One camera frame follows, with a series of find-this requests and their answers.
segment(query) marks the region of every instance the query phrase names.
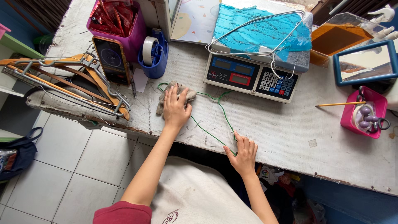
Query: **yellow pencil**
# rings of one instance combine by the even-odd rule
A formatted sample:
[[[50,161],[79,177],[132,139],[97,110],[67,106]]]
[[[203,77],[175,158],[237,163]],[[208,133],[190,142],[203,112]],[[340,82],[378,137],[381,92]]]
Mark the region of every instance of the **yellow pencil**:
[[[366,101],[362,102],[349,102],[349,103],[338,103],[338,104],[320,104],[315,106],[339,106],[339,105],[347,105],[347,104],[365,104]]]

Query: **hand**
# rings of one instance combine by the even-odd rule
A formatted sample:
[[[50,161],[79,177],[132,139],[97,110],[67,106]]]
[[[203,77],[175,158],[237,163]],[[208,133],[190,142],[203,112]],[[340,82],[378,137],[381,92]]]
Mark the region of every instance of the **hand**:
[[[235,130],[234,134],[238,141],[238,155],[234,157],[228,146],[223,146],[231,165],[243,179],[253,174],[256,175],[254,165],[256,163],[258,145],[246,137],[241,137]]]
[[[180,94],[177,99],[177,87],[178,84],[172,86],[170,91],[166,90],[164,94],[164,127],[179,130],[189,119],[192,106],[190,103],[187,103],[187,108],[184,109],[184,103],[187,98],[188,88],[185,88],[184,91]]]

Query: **worn table top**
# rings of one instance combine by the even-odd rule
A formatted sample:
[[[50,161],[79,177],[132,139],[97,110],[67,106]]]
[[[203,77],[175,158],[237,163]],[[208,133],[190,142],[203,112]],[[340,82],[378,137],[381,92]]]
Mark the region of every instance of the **worn table top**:
[[[86,22],[95,0],[74,0],[56,33],[48,57],[68,57],[85,52],[92,35],[86,31]],[[119,87],[133,108],[130,121],[119,119],[115,127],[156,138],[164,125],[156,115],[161,91],[159,83],[178,81],[199,92],[219,96],[226,89],[203,83],[208,52],[201,45],[170,43],[165,74],[159,79],[149,79],[144,93],[133,98],[127,87]],[[344,106],[316,108],[314,105],[345,102],[354,90],[337,87],[332,67],[324,69],[310,65],[296,87],[292,103],[276,101],[231,92],[221,100],[229,121],[239,134],[253,139],[258,145],[256,160],[260,163],[315,175],[357,187],[398,195],[398,137],[388,135],[392,128],[382,131],[379,139],[354,134],[340,126]],[[81,106],[73,106],[43,91],[32,94],[28,104],[32,107],[70,116],[74,119],[101,118],[113,124],[115,118],[94,114]],[[192,103],[192,116],[199,124],[236,151],[232,131],[215,100],[198,95]],[[386,118],[391,127],[398,126],[398,118],[388,111]],[[177,141],[203,149],[223,152],[216,139],[201,130],[192,119],[180,131]]]

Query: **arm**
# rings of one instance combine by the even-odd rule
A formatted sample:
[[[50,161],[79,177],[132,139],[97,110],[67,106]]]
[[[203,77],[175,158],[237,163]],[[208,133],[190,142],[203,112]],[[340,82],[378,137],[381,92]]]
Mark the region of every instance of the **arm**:
[[[165,91],[162,133],[120,200],[146,206],[151,204],[170,148],[191,115],[189,103],[184,109],[187,92],[188,88],[184,89],[177,100],[177,86],[172,86],[170,92]]]
[[[241,137],[234,131],[236,140],[238,141],[238,155],[233,156],[227,146],[224,146],[226,155],[231,165],[240,174],[248,192],[252,211],[261,219],[264,224],[278,224],[278,221],[269,206],[267,198],[261,188],[260,180],[254,171],[256,163],[256,153],[258,145],[254,141],[246,137]]]

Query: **finger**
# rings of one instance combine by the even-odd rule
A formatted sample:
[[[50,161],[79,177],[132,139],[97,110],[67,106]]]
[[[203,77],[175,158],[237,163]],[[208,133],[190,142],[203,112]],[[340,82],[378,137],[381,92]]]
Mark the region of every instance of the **finger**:
[[[169,106],[170,105],[170,102],[171,102],[171,96],[172,96],[172,93],[171,93],[171,91],[173,90],[173,86],[170,88],[170,90],[167,92],[167,105]]]
[[[249,151],[250,151],[250,153],[253,153],[253,151],[254,151],[254,141],[252,141],[252,140],[250,140],[249,141]]]
[[[236,161],[236,158],[234,157],[234,155],[232,154],[232,152],[231,152],[231,150],[228,148],[228,146],[223,146],[223,149],[225,150],[225,154],[227,155],[227,157],[228,157],[228,159],[229,159],[229,162],[232,164],[232,163],[235,163],[235,161]]]
[[[244,145],[243,145],[243,139],[242,139],[242,137],[238,134],[238,132],[237,132],[236,130],[234,130],[234,135],[235,135],[235,138],[236,138],[236,140],[237,140],[238,151],[239,151],[240,148],[243,148],[243,147],[244,147]]]
[[[176,85],[173,87],[173,90],[171,91],[172,92],[171,102],[176,102],[177,101],[177,89],[178,89],[177,85],[178,84],[176,83]]]
[[[187,103],[187,108],[185,109],[185,113],[187,113],[189,116],[192,113],[192,105],[190,103]]]
[[[254,151],[253,151],[253,154],[254,154],[254,155],[257,154],[257,149],[258,149],[258,145],[257,145],[257,144],[254,144]]]
[[[179,103],[181,106],[184,105],[185,100],[187,99],[187,92],[188,92],[188,87],[185,88],[185,89],[182,91],[182,93],[179,95],[178,103]]]
[[[169,91],[164,91],[164,104],[163,104],[163,108],[166,108],[167,105],[167,94],[169,93]]]
[[[250,148],[250,142],[249,142],[249,139],[248,139],[247,137],[243,137],[243,144],[244,144],[244,146],[245,146],[245,149],[246,149],[246,150],[249,150],[249,148]]]

